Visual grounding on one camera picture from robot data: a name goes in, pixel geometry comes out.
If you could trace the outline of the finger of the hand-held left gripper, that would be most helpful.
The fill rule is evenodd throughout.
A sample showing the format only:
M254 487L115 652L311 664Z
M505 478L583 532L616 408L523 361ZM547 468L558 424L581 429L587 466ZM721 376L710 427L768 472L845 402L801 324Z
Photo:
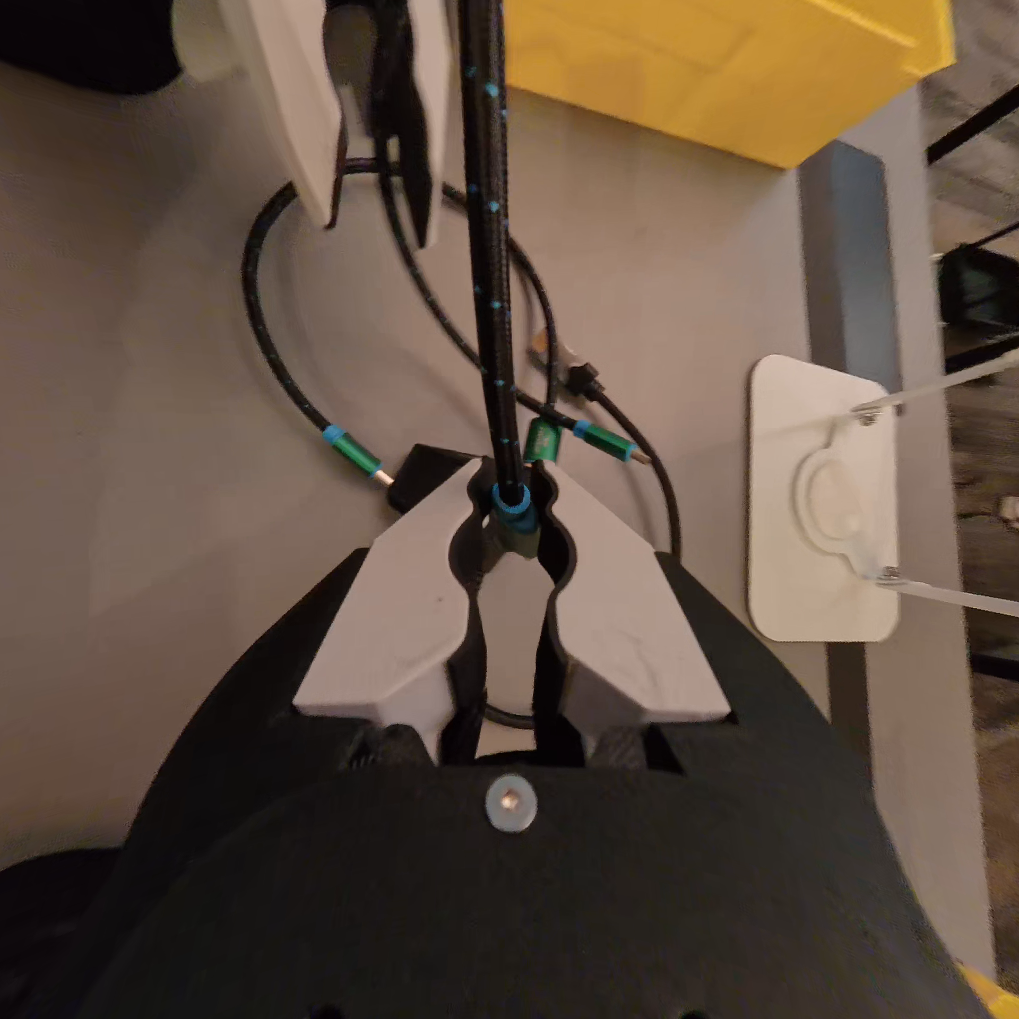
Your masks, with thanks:
M374 3L173 1L177 60L200 83L247 77L313 223L338 219L348 144L367 138Z
M395 145L417 248L437 237L452 89L452 20L443 1L385 2L378 124Z

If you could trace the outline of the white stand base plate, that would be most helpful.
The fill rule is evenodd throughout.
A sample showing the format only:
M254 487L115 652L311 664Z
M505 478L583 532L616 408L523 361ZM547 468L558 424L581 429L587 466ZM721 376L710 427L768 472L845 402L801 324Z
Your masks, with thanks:
M901 574L897 487L898 407L1014 367L1016 350L888 393L874 381L782 355L755 365L747 599L759 633L776 642L882 642L898 625L903 595L1018 616L1017 601Z

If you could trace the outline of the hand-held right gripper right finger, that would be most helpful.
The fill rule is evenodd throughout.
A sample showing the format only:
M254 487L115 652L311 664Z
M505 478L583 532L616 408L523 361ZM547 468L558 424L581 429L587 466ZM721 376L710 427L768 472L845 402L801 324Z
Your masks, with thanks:
M538 561L554 582L532 712L542 757L586 757L606 732L725 720L731 705L653 546L564 469L532 466Z

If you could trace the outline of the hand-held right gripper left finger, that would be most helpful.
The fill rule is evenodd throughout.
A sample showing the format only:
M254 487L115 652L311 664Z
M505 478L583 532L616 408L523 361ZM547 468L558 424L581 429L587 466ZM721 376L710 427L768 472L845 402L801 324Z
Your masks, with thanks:
M294 694L301 714L403 725L436 763L473 759L489 509L490 464L473 457L373 542Z

